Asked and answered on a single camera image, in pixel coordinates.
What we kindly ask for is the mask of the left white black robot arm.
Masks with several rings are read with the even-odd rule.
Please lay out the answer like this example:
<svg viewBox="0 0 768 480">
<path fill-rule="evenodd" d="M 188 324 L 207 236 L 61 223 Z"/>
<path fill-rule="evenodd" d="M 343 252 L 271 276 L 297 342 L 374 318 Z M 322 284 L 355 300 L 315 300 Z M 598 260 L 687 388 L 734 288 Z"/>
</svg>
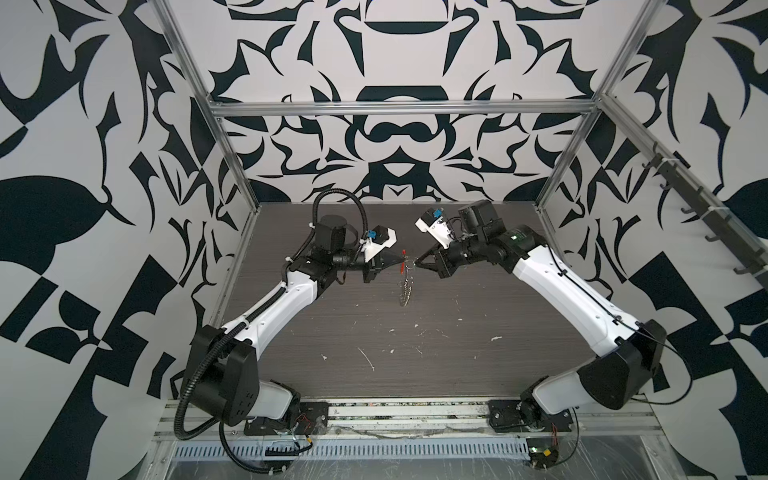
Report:
<svg viewBox="0 0 768 480">
<path fill-rule="evenodd" d="M 326 215 L 312 223 L 298 252 L 287 258 L 280 282 L 246 312 L 220 326 L 205 326 L 191 343 L 176 408 L 173 431 L 190 440 L 214 425 L 236 426 L 246 420 L 264 429 L 294 429 L 300 395 L 259 376 L 258 362 L 288 323 L 318 300 L 349 271 L 366 283 L 402 262 L 394 251 L 394 229 L 379 225 L 356 233 L 346 219 Z"/>
</svg>

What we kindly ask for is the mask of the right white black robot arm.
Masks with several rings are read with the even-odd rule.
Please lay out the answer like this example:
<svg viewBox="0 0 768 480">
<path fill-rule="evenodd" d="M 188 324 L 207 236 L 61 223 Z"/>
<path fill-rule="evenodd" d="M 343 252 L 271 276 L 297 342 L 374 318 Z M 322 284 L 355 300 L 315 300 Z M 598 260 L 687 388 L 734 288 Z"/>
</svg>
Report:
<svg viewBox="0 0 768 480">
<path fill-rule="evenodd" d="M 623 408 L 656 374 L 666 341 L 656 321 L 639 321 L 577 276 L 547 240 L 526 225 L 507 227 L 492 203 L 478 201 L 458 214 L 461 231 L 439 209 L 430 208 L 415 222 L 435 244 L 417 258 L 418 268 L 440 278 L 459 267 L 487 262 L 533 288 L 586 341 L 591 360 L 525 390 L 511 414 L 492 414 L 496 431 L 541 431 L 550 419 L 587 404 Z"/>
</svg>

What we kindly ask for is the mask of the black wall hook rail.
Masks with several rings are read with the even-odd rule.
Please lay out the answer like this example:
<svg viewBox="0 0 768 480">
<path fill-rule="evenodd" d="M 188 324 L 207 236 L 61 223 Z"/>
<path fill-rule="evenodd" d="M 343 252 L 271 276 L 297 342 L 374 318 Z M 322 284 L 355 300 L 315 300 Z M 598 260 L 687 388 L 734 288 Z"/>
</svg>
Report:
<svg viewBox="0 0 768 480">
<path fill-rule="evenodd" d="M 681 213 L 702 221 L 709 229 L 705 240 L 721 243 L 738 260 L 740 266 L 733 269 L 736 275 L 749 275 L 766 290 L 767 245 L 681 160 L 667 155 L 658 141 L 652 144 L 651 152 L 643 168 L 661 176 L 662 191 L 679 196 L 684 203 Z"/>
</svg>

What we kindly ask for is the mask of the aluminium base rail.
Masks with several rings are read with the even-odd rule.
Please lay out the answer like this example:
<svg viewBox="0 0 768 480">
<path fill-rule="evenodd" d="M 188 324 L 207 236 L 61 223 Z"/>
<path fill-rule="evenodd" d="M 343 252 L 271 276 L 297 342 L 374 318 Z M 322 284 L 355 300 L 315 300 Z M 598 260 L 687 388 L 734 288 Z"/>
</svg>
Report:
<svg viewBox="0 0 768 480">
<path fill-rule="evenodd" d="M 632 440 L 653 452 L 666 436 L 651 408 L 584 405 L 529 426 L 515 398 L 337 398 L 301 405 L 292 433 L 248 421 L 225 428 L 233 452 L 248 461 L 503 459 L 575 457 L 589 441 Z"/>
</svg>

